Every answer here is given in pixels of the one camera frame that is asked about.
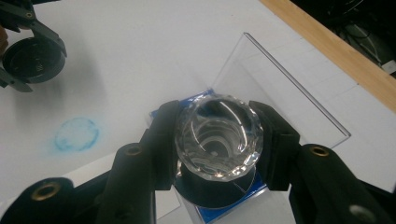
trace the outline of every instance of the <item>blue stain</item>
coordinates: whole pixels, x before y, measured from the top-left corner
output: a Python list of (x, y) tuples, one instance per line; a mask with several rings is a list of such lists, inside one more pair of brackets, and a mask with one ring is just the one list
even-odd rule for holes
[(61, 151), (82, 151), (91, 148), (98, 136), (99, 130), (90, 119), (70, 119), (56, 133), (55, 146)]

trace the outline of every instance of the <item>clear glass cup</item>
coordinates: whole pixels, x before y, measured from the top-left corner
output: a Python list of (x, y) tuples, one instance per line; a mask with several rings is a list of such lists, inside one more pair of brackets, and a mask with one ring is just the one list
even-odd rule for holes
[(207, 95), (181, 112), (177, 154), (201, 178), (228, 182), (254, 167), (262, 135), (259, 117), (246, 103), (229, 95)]

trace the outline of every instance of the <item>brass insert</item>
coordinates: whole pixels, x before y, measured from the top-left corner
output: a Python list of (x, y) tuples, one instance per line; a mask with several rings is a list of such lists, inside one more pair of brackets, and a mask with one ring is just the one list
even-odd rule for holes
[(363, 206), (352, 204), (349, 206), (349, 212), (364, 223), (376, 223), (375, 214)]
[(61, 185), (57, 182), (46, 183), (32, 193), (32, 199), (38, 202), (47, 200), (57, 194), (60, 189)]
[(322, 147), (311, 147), (309, 148), (311, 152), (320, 157), (327, 157), (329, 156), (329, 151), (326, 148)]
[(130, 147), (125, 149), (124, 153), (127, 156), (136, 156), (138, 154), (140, 154), (142, 152), (142, 148), (141, 147)]

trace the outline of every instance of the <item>transparent plastic box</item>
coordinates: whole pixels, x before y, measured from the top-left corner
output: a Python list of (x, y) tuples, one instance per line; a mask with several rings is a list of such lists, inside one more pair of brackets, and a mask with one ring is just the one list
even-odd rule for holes
[[(244, 102), (270, 105), (301, 136), (300, 144), (335, 147), (345, 142), (350, 132), (330, 114), (263, 46), (244, 33), (224, 64), (212, 89)], [(213, 223), (239, 204), (264, 192), (265, 183), (256, 175), (249, 193), (238, 203), (221, 209), (195, 207), (201, 223)]]

